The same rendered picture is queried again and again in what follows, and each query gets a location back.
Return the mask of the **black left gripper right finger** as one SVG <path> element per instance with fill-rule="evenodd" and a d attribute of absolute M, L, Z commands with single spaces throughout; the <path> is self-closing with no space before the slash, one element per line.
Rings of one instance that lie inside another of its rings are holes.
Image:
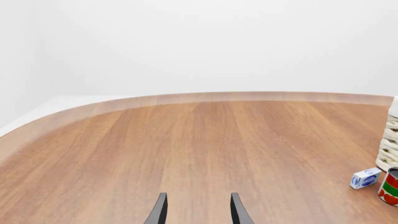
<path fill-rule="evenodd" d="M 236 192 L 231 194 L 230 211 L 233 224 L 254 224 Z"/>

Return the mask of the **red green tomato tin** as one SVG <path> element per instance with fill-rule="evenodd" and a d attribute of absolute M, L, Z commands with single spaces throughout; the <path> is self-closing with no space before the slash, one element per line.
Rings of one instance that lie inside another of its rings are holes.
<path fill-rule="evenodd" d="M 378 196 L 385 203 L 398 207 L 398 167 L 388 169 Z"/>

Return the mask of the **small white blue printed box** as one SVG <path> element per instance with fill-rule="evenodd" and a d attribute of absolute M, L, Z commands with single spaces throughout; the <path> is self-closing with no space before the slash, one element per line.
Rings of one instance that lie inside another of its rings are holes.
<path fill-rule="evenodd" d="M 378 181 L 381 172 L 382 170 L 379 168 L 373 167 L 354 173 L 349 186 L 355 190 L 358 190 L 371 184 L 375 184 Z"/>

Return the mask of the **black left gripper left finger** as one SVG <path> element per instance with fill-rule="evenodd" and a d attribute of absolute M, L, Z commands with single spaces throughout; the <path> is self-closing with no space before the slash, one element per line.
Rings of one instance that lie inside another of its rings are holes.
<path fill-rule="evenodd" d="M 167 194 L 162 192 L 144 224 L 165 224 L 167 219 Z"/>

